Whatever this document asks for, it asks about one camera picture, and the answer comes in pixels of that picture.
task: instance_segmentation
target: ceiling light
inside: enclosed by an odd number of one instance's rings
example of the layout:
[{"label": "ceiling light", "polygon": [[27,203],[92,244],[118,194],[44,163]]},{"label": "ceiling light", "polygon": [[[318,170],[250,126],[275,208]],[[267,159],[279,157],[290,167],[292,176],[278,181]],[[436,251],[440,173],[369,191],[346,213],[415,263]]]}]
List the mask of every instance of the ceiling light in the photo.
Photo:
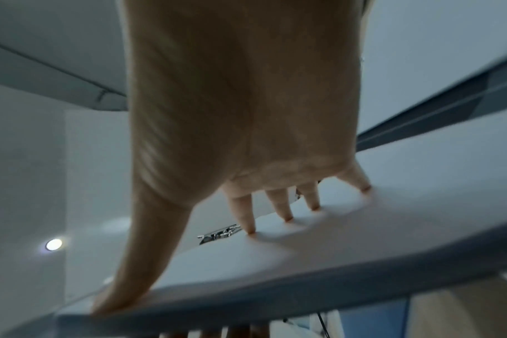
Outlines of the ceiling light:
[{"label": "ceiling light", "polygon": [[52,239],[46,243],[46,249],[48,249],[49,251],[58,250],[58,249],[60,249],[61,246],[62,246],[62,240],[59,238]]}]

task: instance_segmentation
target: skin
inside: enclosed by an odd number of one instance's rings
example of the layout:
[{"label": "skin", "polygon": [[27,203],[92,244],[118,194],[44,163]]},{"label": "skin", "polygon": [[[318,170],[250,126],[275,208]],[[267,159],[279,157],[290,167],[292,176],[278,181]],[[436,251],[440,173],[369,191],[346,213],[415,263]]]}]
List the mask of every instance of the skin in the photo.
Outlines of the skin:
[{"label": "skin", "polygon": [[371,187],[355,159],[361,0],[124,0],[122,11],[133,214],[97,315],[149,290],[217,189],[251,234],[255,191],[289,221],[288,187],[312,210],[324,178]]}]

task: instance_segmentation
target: white wall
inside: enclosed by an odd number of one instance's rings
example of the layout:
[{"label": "white wall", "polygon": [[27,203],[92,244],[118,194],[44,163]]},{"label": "white wall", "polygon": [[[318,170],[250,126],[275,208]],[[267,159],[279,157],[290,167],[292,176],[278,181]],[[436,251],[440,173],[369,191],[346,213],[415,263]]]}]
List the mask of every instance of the white wall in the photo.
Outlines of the white wall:
[{"label": "white wall", "polygon": [[359,131],[507,54],[507,0],[376,0],[363,50]]},{"label": "white wall", "polygon": [[[126,112],[66,112],[66,299],[95,291],[118,264],[129,228],[130,154]],[[261,193],[254,214],[273,212]],[[197,235],[236,224],[217,192],[192,213],[177,252],[199,244]]]},{"label": "white wall", "polygon": [[0,86],[0,333],[64,302],[64,110]]}]

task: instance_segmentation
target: recessed light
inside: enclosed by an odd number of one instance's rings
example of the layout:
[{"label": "recessed light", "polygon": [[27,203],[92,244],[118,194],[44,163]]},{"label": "recessed light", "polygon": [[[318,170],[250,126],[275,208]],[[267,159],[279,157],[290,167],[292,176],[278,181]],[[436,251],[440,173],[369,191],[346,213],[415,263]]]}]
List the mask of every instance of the recessed light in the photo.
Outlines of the recessed light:
[{"label": "recessed light", "polygon": [[46,249],[49,251],[58,250],[60,247],[62,247],[62,240],[59,238],[52,239],[46,243]]}]

